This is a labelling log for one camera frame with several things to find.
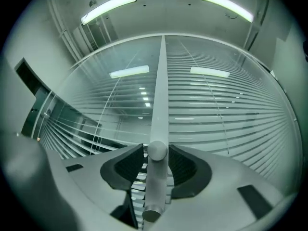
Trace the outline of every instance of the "black rectangle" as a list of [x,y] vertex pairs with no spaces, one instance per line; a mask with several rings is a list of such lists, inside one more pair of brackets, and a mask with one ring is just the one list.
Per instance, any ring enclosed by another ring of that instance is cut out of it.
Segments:
[[262,218],[272,210],[272,206],[257,191],[257,189],[254,188],[253,185],[239,187],[237,190],[257,219]]
[[72,172],[72,171],[75,171],[75,170],[80,169],[80,168],[83,168],[83,166],[80,165],[80,164],[74,164],[74,165],[66,167],[67,172]]

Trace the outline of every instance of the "vertical pole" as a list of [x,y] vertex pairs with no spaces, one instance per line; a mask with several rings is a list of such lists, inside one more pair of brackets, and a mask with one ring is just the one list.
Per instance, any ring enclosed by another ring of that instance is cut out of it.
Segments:
[[[161,141],[168,148],[169,144],[169,112],[168,112],[168,76],[167,52],[165,36],[162,36],[158,70],[156,77],[153,117],[150,143]],[[161,161],[153,161],[148,157],[147,179],[145,190],[145,207],[155,205],[165,210],[167,191],[168,155]],[[148,230],[153,223],[144,220],[143,229]]]

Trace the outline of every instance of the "ceiling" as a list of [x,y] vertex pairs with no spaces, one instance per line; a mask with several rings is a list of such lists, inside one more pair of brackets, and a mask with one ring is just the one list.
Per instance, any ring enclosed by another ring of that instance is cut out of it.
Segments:
[[[56,0],[70,31],[91,8],[90,0]],[[100,5],[108,0],[96,0]],[[263,0],[232,0],[254,13]],[[205,35],[242,46],[250,23],[215,4],[201,0],[137,0],[104,15],[117,34],[124,39],[154,32],[185,32]]]

